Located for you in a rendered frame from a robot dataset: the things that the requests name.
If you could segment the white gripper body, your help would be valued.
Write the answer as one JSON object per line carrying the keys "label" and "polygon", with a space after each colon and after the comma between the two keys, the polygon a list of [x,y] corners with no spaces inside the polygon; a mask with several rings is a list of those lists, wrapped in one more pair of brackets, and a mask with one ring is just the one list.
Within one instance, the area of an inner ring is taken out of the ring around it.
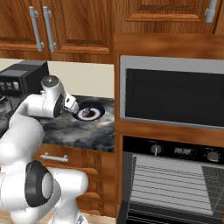
{"label": "white gripper body", "polygon": [[70,94],[66,95],[64,110],[74,114],[79,111],[79,104],[74,96]]}

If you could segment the blue and white plate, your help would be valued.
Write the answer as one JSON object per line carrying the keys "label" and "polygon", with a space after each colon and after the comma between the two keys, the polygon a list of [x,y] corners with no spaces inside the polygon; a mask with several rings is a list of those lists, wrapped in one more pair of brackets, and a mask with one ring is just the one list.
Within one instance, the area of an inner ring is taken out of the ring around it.
{"label": "blue and white plate", "polygon": [[73,117],[79,121],[91,122],[100,119],[105,114],[104,107],[96,101],[83,101],[79,104],[79,110]]}

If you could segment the grey oven knob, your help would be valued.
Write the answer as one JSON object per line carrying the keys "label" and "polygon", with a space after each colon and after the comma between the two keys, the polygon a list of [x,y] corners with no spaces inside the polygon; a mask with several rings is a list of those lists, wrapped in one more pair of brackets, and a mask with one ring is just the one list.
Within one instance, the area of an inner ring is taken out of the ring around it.
{"label": "grey oven knob", "polygon": [[161,147],[157,144],[154,144],[150,147],[150,151],[157,156],[161,152]]}
{"label": "grey oven knob", "polygon": [[208,152],[206,157],[211,162],[219,162],[220,159],[219,153],[215,151]]}

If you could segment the silver and black microwave oven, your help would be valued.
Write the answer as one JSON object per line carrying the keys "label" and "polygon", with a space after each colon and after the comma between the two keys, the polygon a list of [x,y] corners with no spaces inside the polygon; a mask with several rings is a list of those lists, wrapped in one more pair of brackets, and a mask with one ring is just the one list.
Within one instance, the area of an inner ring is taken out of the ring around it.
{"label": "silver and black microwave oven", "polygon": [[224,59],[120,57],[119,117],[224,130]]}

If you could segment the black oven door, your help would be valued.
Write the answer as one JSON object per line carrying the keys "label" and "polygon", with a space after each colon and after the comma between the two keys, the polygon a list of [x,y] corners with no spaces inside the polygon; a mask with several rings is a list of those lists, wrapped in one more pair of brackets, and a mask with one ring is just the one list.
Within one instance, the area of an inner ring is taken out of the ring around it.
{"label": "black oven door", "polygon": [[224,224],[224,218],[123,201],[116,224]]}

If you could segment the dark mesh oven tray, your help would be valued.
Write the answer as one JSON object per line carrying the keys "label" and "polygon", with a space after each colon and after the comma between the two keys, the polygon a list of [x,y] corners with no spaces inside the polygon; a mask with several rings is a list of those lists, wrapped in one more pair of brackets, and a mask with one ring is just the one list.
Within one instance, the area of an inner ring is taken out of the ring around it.
{"label": "dark mesh oven tray", "polygon": [[224,170],[221,168],[202,166],[210,206],[216,210],[224,194]]}

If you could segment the black coffee machine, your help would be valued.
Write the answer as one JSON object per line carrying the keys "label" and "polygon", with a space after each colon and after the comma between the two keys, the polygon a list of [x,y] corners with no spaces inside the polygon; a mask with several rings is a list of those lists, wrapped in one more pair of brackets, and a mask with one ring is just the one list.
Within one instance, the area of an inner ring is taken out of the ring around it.
{"label": "black coffee machine", "polygon": [[23,60],[0,71],[0,95],[25,98],[42,90],[41,80],[49,75],[43,60]]}

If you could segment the wooden drawer front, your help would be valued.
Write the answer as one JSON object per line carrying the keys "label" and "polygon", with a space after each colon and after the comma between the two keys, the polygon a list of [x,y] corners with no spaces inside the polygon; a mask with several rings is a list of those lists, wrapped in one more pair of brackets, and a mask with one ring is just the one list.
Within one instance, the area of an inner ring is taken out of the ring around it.
{"label": "wooden drawer front", "polygon": [[[68,162],[44,160],[40,155],[49,153],[52,156],[68,156]],[[45,165],[59,168],[76,169],[89,174],[99,174],[114,177],[116,172],[115,154],[97,150],[70,148],[44,143],[36,153],[35,159],[41,160]]]}

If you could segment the wooden cupboard door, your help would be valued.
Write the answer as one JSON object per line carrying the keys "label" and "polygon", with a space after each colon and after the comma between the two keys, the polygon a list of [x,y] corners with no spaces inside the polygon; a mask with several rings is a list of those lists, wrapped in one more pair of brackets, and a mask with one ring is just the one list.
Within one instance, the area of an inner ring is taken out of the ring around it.
{"label": "wooden cupboard door", "polygon": [[87,191],[77,198],[79,209],[88,214],[116,217],[114,178],[89,178]]}
{"label": "wooden cupboard door", "polygon": [[56,53],[110,55],[113,45],[112,0],[41,0],[52,13]]}
{"label": "wooden cupboard door", "polygon": [[30,6],[32,0],[0,0],[0,50],[38,52]]}
{"label": "wooden cupboard door", "polygon": [[115,32],[146,32],[168,34],[212,34],[217,1],[211,24],[205,11],[210,0],[114,0]]}

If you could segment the wooden lower cupboard door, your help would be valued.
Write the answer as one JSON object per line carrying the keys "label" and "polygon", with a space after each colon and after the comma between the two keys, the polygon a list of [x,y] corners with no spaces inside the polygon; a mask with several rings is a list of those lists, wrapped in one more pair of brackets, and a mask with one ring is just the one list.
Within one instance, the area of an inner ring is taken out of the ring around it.
{"label": "wooden lower cupboard door", "polygon": [[79,209],[88,214],[116,217],[114,178],[89,178],[87,191],[77,198]]}

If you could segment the wooden appliance housing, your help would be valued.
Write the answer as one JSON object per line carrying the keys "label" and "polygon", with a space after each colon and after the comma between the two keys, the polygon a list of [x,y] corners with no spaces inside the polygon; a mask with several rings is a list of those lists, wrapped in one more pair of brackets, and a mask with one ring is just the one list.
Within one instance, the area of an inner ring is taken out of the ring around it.
{"label": "wooden appliance housing", "polygon": [[122,55],[224,60],[224,35],[114,34],[115,65],[115,206],[123,193],[123,138],[151,137],[189,144],[224,147],[224,130],[185,128],[163,124],[124,121],[119,118],[120,63]]}

